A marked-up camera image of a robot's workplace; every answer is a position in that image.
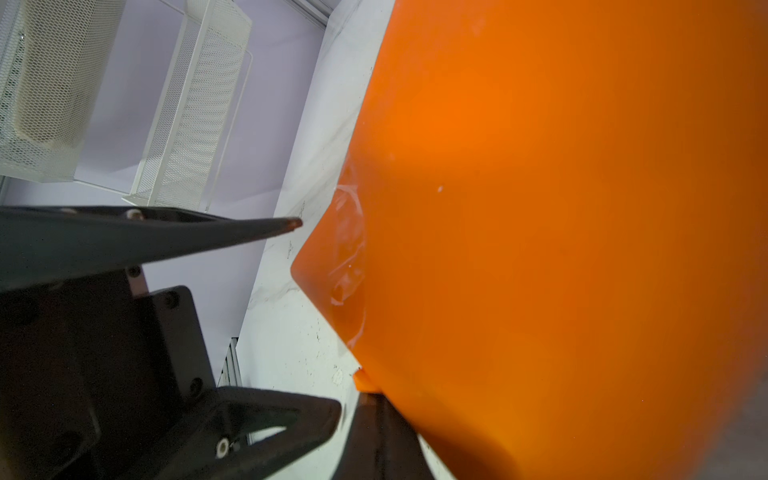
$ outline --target white table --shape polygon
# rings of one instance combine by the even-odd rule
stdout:
[[[237,344],[245,386],[338,399],[336,434],[273,478],[329,478],[336,469],[358,393],[359,365],[290,277],[296,254],[330,205],[394,0],[342,0],[323,37],[275,217],[304,227],[268,240]],[[438,478],[450,478],[429,455]]]

